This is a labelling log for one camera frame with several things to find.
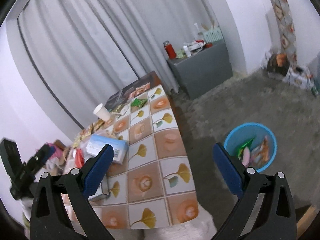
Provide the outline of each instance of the gray floor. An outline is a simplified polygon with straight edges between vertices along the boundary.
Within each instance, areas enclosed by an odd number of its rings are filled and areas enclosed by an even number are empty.
[[[180,91],[173,95],[178,125],[187,150],[199,203],[221,227],[237,198],[229,192],[212,161],[212,146],[236,126],[259,122],[276,136],[278,151],[265,170],[287,177],[296,208],[320,206],[320,98],[259,71],[248,78],[232,78],[193,101]],[[250,230],[259,203],[247,224]]]

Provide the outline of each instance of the paper cup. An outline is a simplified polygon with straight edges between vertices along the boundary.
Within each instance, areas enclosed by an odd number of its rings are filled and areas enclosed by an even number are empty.
[[[111,117],[110,112],[103,106],[103,104],[98,105],[93,113],[105,122]]]

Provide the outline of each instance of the blue trash can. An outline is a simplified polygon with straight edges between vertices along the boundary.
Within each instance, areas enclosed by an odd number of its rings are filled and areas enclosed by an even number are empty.
[[[265,136],[268,137],[268,145],[270,150],[270,160],[262,166],[260,169],[257,170],[257,172],[264,171],[266,168],[269,167],[269,165],[273,162],[273,160],[276,157],[277,152],[277,141],[274,134],[270,131],[270,129],[260,123],[255,122],[249,122],[244,123],[236,128],[234,128],[229,135],[227,136],[225,142],[224,142],[224,148],[227,150],[227,152],[231,156],[236,155],[236,148],[243,144],[245,141],[254,138],[251,145],[250,150],[253,150],[255,147],[257,147]]]

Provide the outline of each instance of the red thermos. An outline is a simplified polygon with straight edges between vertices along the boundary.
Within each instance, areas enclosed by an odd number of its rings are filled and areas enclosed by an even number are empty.
[[[174,59],[177,54],[174,52],[174,49],[169,41],[163,43],[165,51],[168,53],[169,59]]]

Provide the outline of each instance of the curtain fold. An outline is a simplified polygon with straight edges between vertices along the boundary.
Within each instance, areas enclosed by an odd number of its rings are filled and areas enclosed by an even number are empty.
[[[50,89],[87,126],[97,104],[153,70],[177,92],[163,42],[182,48],[210,18],[202,0],[30,0],[18,23]]]

